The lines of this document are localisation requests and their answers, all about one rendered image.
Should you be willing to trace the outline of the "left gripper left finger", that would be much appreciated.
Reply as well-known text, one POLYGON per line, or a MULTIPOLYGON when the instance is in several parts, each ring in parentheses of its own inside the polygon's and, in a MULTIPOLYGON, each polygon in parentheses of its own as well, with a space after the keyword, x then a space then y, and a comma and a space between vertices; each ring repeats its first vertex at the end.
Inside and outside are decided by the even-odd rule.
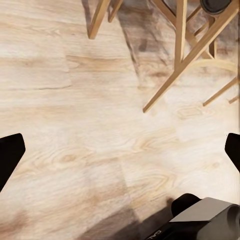
POLYGON ((25 142, 21 133, 0 138, 0 192, 25 152, 25 142))

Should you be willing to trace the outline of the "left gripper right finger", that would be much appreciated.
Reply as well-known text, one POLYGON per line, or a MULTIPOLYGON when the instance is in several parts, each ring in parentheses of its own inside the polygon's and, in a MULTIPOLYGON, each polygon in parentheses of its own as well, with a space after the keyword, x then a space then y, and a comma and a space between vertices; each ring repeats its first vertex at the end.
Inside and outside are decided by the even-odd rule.
POLYGON ((240 173, 240 135, 229 133, 224 149, 240 173))

